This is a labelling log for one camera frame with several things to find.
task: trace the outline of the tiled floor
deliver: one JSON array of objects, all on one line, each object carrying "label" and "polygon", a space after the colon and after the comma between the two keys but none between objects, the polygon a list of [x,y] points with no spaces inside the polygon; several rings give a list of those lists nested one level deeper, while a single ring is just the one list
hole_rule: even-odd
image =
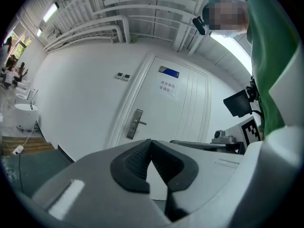
[{"label": "tiled floor", "polygon": [[[21,131],[16,127],[15,117],[15,88],[4,89],[0,86],[0,112],[3,115],[3,122],[0,123],[0,134],[9,137],[28,137],[30,132]],[[42,137],[39,131],[34,131],[31,135],[33,138]]]}]

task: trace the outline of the green sleeve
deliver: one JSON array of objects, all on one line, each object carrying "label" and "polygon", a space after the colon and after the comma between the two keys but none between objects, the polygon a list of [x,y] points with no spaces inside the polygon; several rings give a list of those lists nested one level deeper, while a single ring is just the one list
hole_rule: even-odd
[{"label": "green sleeve", "polygon": [[[263,112],[263,104],[262,104],[262,101],[261,101],[261,98],[260,98],[260,97],[258,98],[258,106],[260,107],[260,111],[261,111],[262,115],[264,115],[264,112]],[[263,118],[261,117],[261,125],[259,125],[258,131],[259,131],[260,133],[263,133],[263,132],[264,132],[264,129],[265,129],[265,121],[264,121]]]}]

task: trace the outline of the door lock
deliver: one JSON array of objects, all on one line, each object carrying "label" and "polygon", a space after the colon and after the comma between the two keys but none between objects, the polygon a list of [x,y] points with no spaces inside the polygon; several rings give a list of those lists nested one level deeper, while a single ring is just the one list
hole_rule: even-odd
[{"label": "door lock", "polygon": [[147,125],[147,123],[144,123],[144,122],[141,122],[141,121],[140,121],[140,119],[141,119],[141,117],[142,117],[142,114],[143,114],[143,111],[142,111],[142,110],[137,109],[137,110],[135,111],[135,113],[134,113],[134,118],[133,118],[133,120],[132,120],[132,122],[131,122],[131,126],[130,126],[130,129],[129,129],[128,134],[127,134],[127,138],[128,138],[128,139],[133,139],[138,124]]}]

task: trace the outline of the white wall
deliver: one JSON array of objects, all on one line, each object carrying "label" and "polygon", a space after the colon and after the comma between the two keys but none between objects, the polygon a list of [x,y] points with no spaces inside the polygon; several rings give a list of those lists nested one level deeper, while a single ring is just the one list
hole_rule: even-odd
[{"label": "white wall", "polygon": [[19,58],[16,67],[20,67],[21,63],[24,62],[25,67],[28,69],[28,73],[23,77],[24,80],[32,80],[35,77],[40,65],[47,57],[48,54],[43,48],[44,45],[36,37],[34,37]]},{"label": "white wall", "polygon": [[39,124],[45,138],[55,147],[60,144],[74,160],[104,149],[130,84],[115,79],[115,74],[134,76],[146,56],[157,51],[181,57],[212,73],[208,142],[216,130],[243,120],[232,117],[223,104],[224,98],[242,87],[204,57],[174,53],[171,43],[156,39],[141,38],[130,45],[94,41],[50,53],[37,72],[34,87],[39,89]]}]

